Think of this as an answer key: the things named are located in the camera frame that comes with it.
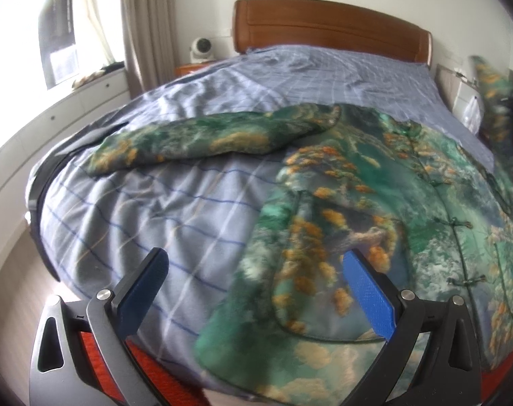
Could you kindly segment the green patterned silk jacket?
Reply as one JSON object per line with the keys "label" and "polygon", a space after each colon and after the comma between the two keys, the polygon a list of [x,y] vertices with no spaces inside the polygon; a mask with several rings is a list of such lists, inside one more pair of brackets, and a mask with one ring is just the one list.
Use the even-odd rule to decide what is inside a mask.
{"label": "green patterned silk jacket", "polygon": [[[492,170],[433,128],[349,104],[158,122],[105,139],[88,162],[94,175],[286,150],[229,291],[197,338],[201,367],[288,405],[344,401],[386,342],[344,278],[353,249],[399,290],[461,296],[481,372],[510,355],[513,86],[484,58],[471,61]],[[409,388],[428,339],[419,335],[389,398]]]}

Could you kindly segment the blue checked bed cover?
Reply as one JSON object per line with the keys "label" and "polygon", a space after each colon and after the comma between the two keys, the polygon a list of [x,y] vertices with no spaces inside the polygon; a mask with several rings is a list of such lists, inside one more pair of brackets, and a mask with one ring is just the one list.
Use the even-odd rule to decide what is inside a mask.
{"label": "blue checked bed cover", "polygon": [[442,102],[428,68],[302,45],[256,49],[146,93],[52,149],[26,188],[32,236],[46,268],[83,299],[115,285],[154,247],[170,269],[136,342],[177,378],[226,386],[193,345],[228,290],[283,156],[226,154],[92,177],[86,159],[108,131],[302,103],[368,106],[454,139],[486,168],[491,153]]}

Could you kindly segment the white window cabinet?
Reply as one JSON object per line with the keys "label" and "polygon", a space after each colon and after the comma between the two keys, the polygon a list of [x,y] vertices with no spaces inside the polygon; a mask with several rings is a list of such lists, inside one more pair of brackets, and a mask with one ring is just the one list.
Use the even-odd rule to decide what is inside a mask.
{"label": "white window cabinet", "polygon": [[120,68],[69,93],[0,148],[0,269],[26,228],[24,191],[31,168],[59,141],[129,101]]}

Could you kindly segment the white plastic bag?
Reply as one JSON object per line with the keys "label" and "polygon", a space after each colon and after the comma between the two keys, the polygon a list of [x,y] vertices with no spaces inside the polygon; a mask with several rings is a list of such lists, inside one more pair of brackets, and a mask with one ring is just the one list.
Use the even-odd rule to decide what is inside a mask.
{"label": "white plastic bag", "polygon": [[478,134],[483,118],[483,109],[480,106],[479,98],[474,95],[470,98],[462,115],[462,124],[474,135]]}

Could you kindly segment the grey white desk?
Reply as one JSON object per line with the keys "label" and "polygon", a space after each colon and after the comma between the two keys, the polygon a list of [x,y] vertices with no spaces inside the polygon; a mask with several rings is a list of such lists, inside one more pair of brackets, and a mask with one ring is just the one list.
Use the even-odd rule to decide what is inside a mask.
{"label": "grey white desk", "polygon": [[460,73],[438,64],[434,79],[444,104],[456,118],[461,118],[469,106],[478,103],[476,86]]}

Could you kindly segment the wooden nightstand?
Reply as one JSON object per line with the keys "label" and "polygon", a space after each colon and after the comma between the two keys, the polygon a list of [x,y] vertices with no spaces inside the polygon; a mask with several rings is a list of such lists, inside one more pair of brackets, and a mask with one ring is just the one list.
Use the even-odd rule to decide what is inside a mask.
{"label": "wooden nightstand", "polygon": [[190,64],[184,64],[184,65],[178,66],[175,68],[175,78],[181,78],[181,77],[190,75],[196,71],[206,69],[216,63],[217,63],[216,61],[210,61],[210,62],[190,63]]}

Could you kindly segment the small white fan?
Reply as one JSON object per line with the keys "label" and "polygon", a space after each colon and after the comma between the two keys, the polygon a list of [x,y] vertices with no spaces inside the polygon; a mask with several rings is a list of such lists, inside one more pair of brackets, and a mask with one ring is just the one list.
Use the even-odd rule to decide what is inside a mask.
{"label": "small white fan", "polygon": [[211,62],[215,59],[213,46],[207,38],[196,38],[189,47],[189,59],[191,63]]}

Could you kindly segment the brown wooden headboard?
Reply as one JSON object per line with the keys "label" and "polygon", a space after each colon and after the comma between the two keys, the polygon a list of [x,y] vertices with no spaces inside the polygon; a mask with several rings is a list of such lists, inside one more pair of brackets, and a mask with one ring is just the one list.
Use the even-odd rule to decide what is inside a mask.
{"label": "brown wooden headboard", "polygon": [[370,53],[429,66],[432,34],[408,21],[356,5],[324,0],[238,0],[233,47],[308,45]]}

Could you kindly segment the beige curtain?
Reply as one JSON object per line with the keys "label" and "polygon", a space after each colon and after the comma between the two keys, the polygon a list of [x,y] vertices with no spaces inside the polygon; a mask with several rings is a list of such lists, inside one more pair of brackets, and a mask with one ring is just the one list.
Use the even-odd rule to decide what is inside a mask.
{"label": "beige curtain", "polygon": [[174,0],[121,0],[125,68],[135,98],[174,79]]}

